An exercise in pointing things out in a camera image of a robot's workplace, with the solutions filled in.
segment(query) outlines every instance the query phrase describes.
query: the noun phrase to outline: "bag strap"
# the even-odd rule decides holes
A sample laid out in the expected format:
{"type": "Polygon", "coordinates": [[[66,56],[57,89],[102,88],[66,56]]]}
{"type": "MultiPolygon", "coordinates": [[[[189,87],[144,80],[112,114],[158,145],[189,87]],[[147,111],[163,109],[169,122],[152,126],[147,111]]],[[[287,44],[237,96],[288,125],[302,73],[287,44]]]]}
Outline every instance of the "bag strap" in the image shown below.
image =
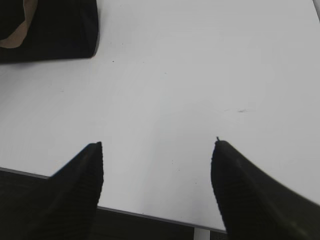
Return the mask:
{"type": "Polygon", "coordinates": [[[23,0],[24,21],[7,38],[0,40],[0,47],[14,49],[19,47],[27,36],[29,26],[37,9],[38,0],[23,0]]]}

